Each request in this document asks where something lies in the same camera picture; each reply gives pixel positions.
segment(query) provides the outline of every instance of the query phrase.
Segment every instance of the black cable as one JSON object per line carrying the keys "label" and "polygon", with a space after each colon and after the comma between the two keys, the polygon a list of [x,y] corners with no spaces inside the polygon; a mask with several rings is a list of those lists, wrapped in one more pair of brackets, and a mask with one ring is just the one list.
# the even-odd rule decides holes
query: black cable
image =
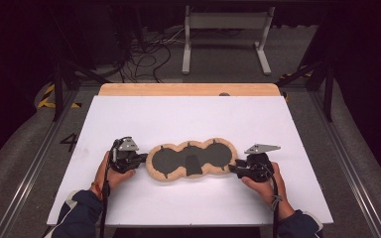
{"label": "black cable", "polygon": [[168,47],[166,47],[165,45],[162,45],[167,51],[168,51],[168,53],[169,53],[169,56],[168,56],[168,58],[164,61],[164,62],[162,62],[160,65],[158,65],[157,67],[155,67],[154,68],[154,70],[153,70],[153,76],[154,76],[154,78],[157,80],[157,82],[162,82],[159,78],[157,78],[157,76],[156,76],[156,71],[159,69],[159,68],[161,68],[164,64],[166,64],[168,61],[169,61],[169,59],[170,59],[170,57],[172,56],[172,53],[170,52],[170,49],[168,48]]}
{"label": "black cable", "polygon": [[131,81],[137,82],[137,80],[132,75],[132,69],[129,67],[129,63],[128,62],[126,63],[126,67],[129,69],[129,72],[130,72],[130,75],[131,75],[131,77],[130,77]]}
{"label": "black cable", "polygon": [[104,226],[106,223],[106,214],[107,214],[107,205],[108,205],[108,196],[110,195],[110,186],[109,186],[109,181],[107,180],[107,173],[110,169],[110,164],[109,164],[110,157],[107,158],[107,164],[106,164],[106,169],[104,172],[104,183],[103,183],[103,211],[101,213],[101,219],[100,219],[100,238],[104,238]]}
{"label": "black cable", "polygon": [[[145,59],[145,58],[153,59],[154,62],[152,62],[152,63],[150,63],[150,64],[142,65],[142,64],[141,64],[141,61],[142,61],[143,59]],[[144,57],[140,58],[136,64],[133,63],[133,64],[136,66],[136,67],[135,67],[135,72],[134,72],[134,76],[135,76],[135,78],[137,78],[137,77],[141,77],[141,76],[153,76],[153,75],[150,75],[150,74],[139,74],[139,75],[138,75],[138,67],[139,67],[139,66],[140,66],[140,67],[150,67],[150,66],[155,65],[156,63],[157,63],[157,59],[156,59],[155,57],[153,57],[153,56],[144,56]]]}
{"label": "black cable", "polygon": [[131,77],[128,75],[128,73],[126,73],[124,67],[122,67],[121,69],[122,69],[122,71],[123,71],[123,74],[125,74],[126,77],[127,77],[130,81],[132,81],[132,82],[137,82],[137,80],[135,80],[134,78],[131,78]]}
{"label": "black cable", "polygon": [[149,51],[147,51],[148,54],[154,54],[162,48],[162,44],[160,43],[160,41],[155,42],[152,45],[153,47]]}
{"label": "black cable", "polygon": [[[277,182],[275,181],[275,178],[274,176],[271,177],[272,178],[272,183],[274,185],[274,198],[275,199],[280,199],[278,196],[278,187],[277,187]],[[274,220],[273,220],[273,223],[272,223],[272,237],[273,238],[276,238],[277,237],[277,231],[278,231],[278,215],[279,215],[279,209],[280,209],[280,200],[277,201],[277,204],[275,205],[274,207]]]}

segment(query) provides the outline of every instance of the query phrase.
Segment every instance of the metal stand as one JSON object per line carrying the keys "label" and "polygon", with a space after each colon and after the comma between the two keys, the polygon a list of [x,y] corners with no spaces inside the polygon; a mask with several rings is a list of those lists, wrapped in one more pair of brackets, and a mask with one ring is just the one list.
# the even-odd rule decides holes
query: metal stand
{"label": "metal stand", "polygon": [[271,74],[265,56],[264,47],[268,31],[274,17],[275,8],[269,8],[267,13],[192,13],[190,6],[186,7],[185,16],[185,51],[182,73],[191,72],[191,29],[258,29],[262,37],[255,42],[255,49],[265,75]]}
{"label": "metal stand", "polygon": [[[58,37],[63,33],[59,28],[53,27],[55,18],[52,9],[46,6],[44,13],[46,14],[44,14],[44,16],[38,16],[38,19],[40,19],[44,42],[46,43],[46,47],[55,66],[56,112],[54,121],[57,121],[64,111],[64,83],[68,90],[79,89],[80,82],[75,75],[76,71],[81,72],[88,78],[101,84],[110,83],[110,81],[73,61],[75,57],[69,56],[68,53],[63,51],[64,40]],[[140,31],[141,23],[139,22],[138,11],[133,7],[110,5],[108,6],[108,13],[112,21],[113,34],[121,53],[121,56],[119,56],[119,66],[122,66],[131,56],[128,52],[131,41],[130,31],[135,34],[139,45],[145,50],[142,32]]]}
{"label": "metal stand", "polygon": [[323,113],[329,122],[332,121],[330,109],[334,80],[333,67],[335,61],[345,50],[346,43],[352,37],[352,33],[343,27],[343,22],[339,16],[340,10],[338,9],[328,11],[320,23],[298,70],[285,79],[276,82],[277,86],[282,87],[310,71],[312,76],[306,83],[308,91],[318,91],[320,85],[325,81]]}

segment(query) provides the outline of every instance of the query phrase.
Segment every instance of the metal rail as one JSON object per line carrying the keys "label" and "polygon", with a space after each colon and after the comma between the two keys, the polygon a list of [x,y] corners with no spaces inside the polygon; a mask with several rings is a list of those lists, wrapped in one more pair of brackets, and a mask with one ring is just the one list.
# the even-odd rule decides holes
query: metal rail
{"label": "metal rail", "polygon": [[335,149],[338,152],[339,164],[341,165],[341,168],[348,180],[349,185],[351,186],[351,190],[354,193],[358,205],[360,206],[360,209],[366,218],[366,222],[369,225],[371,232],[373,233],[373,237],[381,238],[381,219],[377,214],[372,201],[370,200],[367,189],[361,182],[360,177],[358,176],[357,171],[351,162],[351,159],[345,151],[345,148],[338,136],[335,127],[331,122],[327,121],[326,116],[322,111],[323,104],[321,102],[320,96],[317,92],[309,92],[309,96],[318,114],[320,115],[321,121],[323,122],[324,127],[334,144]]}
{"label": "metal rail", "polygon": [[67,97],[65,98],[63,103],[64,111],[62,112],[59,120],[57,120],[56,122],[53,122],[51,127],[49,128],[49,131],[46,134],[45,139],[38,153],[35,155],[32,161],[32,164],[27,170],[26,175],[21,181],[10,205],[8,206],[8,209],[6,210],[4,216],[1,219],[0,238],[7,237],[8,234],[10,233],[21,209],[23,208],[24,203],[27,200],[27,197],[29,196],[31,189],[33,188],[33,185],[40,173],[40,170],[42,169],[45,158],[48,155],[48,152],[54,140],[54,137],[59,127],[61,126],[62,121],[64,120],[69,107],[72,105],[73,100],[76,97],[76,94],[77,94],[77,91],[67,92]]}

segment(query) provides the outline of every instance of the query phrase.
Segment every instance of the equipment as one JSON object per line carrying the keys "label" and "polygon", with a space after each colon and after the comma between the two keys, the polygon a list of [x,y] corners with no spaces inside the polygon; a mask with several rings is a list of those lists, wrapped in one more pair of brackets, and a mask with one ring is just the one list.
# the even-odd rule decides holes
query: equipment
{"label": "equipment", "polygon": [[266,181],[274,174],[274,169],[265,152],[279,149],[277,146],[255,144],[245,151],[245,154],[250,154],[246,161],[237,159],[236,166],[228,167],[239,179],[249,177],[256,182]]}
{"label": "equipment", "polygon": [[186,141],[179,145],[157,146],[148,154],[146,164],[153,179],[173,181],[227,174],[227,165],[234,165],[236,158],[236,149],[229,141],[211,138],[205,142]]}
{"label": "equipment", "polygon": [[136,153],[138,150],[132,137],[115,140],[109,154],[110,168],[120,174],[137,169],[141,163],[145,163],[147,160],[147,154],[138,155]]}

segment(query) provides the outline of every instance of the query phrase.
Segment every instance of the white metal frame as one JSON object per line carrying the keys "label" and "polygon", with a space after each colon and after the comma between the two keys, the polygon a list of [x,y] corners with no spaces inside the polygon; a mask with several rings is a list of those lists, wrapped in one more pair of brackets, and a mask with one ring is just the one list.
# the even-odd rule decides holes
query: white metal frame
{"label": "white metal frame", "polygon": [[185,51],[182,73],[191,72],[191,29],[259,29],[262,30],[262,37],[259,42],[255,42],[256,53],[261,63],[265,75],[271,74],[265,56],[264,47],[268,32],[274,17],[274,7],[268,12],[260,13],[193,13],[190,6],[186,7],[185,16]]}

